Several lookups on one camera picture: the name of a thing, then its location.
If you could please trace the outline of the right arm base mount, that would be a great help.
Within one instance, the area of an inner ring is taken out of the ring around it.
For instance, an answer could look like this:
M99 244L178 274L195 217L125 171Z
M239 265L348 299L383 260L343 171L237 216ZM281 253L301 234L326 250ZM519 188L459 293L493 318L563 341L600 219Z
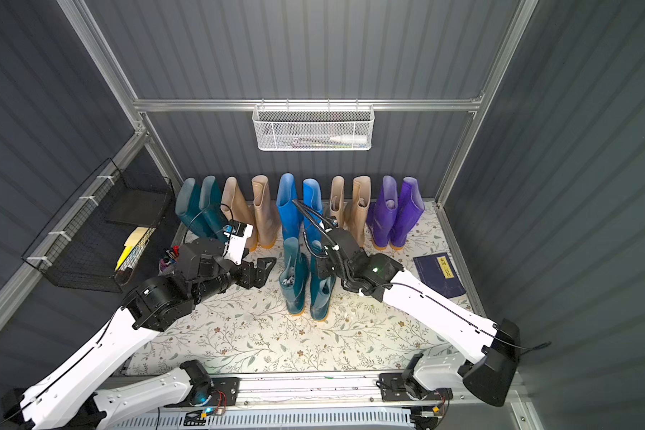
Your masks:
M452 389L439 388L431 391L425 389L408 370L379 374L376 387L385 402L434 401L440 403L453 399Z

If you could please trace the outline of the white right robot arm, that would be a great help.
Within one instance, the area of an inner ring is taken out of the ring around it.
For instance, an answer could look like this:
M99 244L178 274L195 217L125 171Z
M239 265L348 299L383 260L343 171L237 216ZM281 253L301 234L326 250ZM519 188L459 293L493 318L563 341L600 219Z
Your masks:
M417 319L462 356L457 366L417 353L402 374L411 399L422 401L440 389L463 386L485 404L505 404L521 357L531 351L521 345L517 324L494 322L458 306L387 254L368 254L345 229L323 229L321 235L320 273L334 274L344 290Z

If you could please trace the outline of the purple boot front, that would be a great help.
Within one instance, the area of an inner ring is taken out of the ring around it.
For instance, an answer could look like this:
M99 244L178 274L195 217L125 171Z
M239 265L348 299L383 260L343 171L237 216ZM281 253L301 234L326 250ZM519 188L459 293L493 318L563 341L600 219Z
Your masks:
M397 182L392 176L384 176L380 193L372 202L367 216L367 226L375 249L385 250L389 245L390 234L398 211Z
M399 209L390 235L390 245L393 249L405 247L410 231L417 225L424 211L425 204L419 190L419 181L415 177L404 177Z

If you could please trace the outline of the teal boot front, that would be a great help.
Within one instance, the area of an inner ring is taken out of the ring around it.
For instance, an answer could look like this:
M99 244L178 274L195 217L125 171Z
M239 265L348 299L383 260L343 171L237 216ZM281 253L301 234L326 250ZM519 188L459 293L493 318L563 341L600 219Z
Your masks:
M297 238L287 238L283 242L284 269L279 276L279 287L285 305L291 315L301 315L305 304L305 287L310 274L308 260L301 251Z
M319 240L310 243L314 255L311 259L311 317L318 321L324 321L329 315L331 294L333 293L337 277L328 267L328 258L322 258L324 249Z

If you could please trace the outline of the dark teal boot back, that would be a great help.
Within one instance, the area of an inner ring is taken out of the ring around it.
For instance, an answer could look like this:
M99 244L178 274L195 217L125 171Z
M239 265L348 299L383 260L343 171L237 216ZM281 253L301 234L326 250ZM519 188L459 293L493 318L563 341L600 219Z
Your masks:
M214 232L199 209L200 191L201 187L195 178L186 179L177 195L175 214L199 238L213 238Z
M224 228L229 224L229 221L222 211L221 200L222 195L216 177L205 177L199 196L199 210L214 236L222 243L226 243L228 238Z

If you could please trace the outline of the beige boot back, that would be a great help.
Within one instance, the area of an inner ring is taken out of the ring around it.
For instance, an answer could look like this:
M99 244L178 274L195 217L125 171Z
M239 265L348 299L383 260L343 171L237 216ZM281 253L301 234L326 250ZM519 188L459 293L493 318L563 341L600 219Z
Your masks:
M342 176L336 176L331 181L331 197L329 200L329 215L335 219L336 224L342 228L344 225L344 188L345 179Z
M228 220L237 220L253 227L252 235L247 240L247 247L250 252L254 252L257 247L254 209L247 204L247 200L245 200L235 177L228 177L225 182L220 209Z
M258 175L251 180L254 193L254 216L258 242L265 248L272 248L281 228L281 220L276 204L272 201L269 179Z
M371 178L359 176L353 179L352 198L346 204L345 229L353 236L358 245L365 245L365 223L371 200Z

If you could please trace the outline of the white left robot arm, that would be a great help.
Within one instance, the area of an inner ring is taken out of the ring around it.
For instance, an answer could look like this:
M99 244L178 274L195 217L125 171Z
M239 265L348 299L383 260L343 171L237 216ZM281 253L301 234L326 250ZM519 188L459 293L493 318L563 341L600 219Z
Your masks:
M231 220L220 238L181 245L174 268L131 290L104 326L51 374L2 399L3 422L19 429L107 429L166 405L202 407L215 393L211 376L197 360L143 383L101 388L138 349L191 315L208 298L231 286L261 288L273 258L249 262L251 224Z

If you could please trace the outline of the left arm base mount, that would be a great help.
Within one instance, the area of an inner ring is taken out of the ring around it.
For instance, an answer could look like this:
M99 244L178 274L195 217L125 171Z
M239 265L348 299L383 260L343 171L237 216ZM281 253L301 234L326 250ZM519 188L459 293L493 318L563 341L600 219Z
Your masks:
M241 380L237 377L211 378L211 385L204 383L198 388L192 388L184 401L170 403L166 408L209 407L226 408L235 406L239 394Z

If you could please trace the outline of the blue boot back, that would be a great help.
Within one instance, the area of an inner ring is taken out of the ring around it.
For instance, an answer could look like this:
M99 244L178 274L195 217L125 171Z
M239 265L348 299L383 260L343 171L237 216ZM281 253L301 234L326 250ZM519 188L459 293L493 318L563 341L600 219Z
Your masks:
M303 215L298 211L294 201L297 200L295 177L291 173L281 176L276 206L281 219L281 232L284 240L299 238Z
M303 203L317 213L323 213L324 206L322 206L321 188L314 178L307 178L303 181ZM304 227L307 243L310 247L313 247L315 241L321 240L321 234L307 218L304 218Z

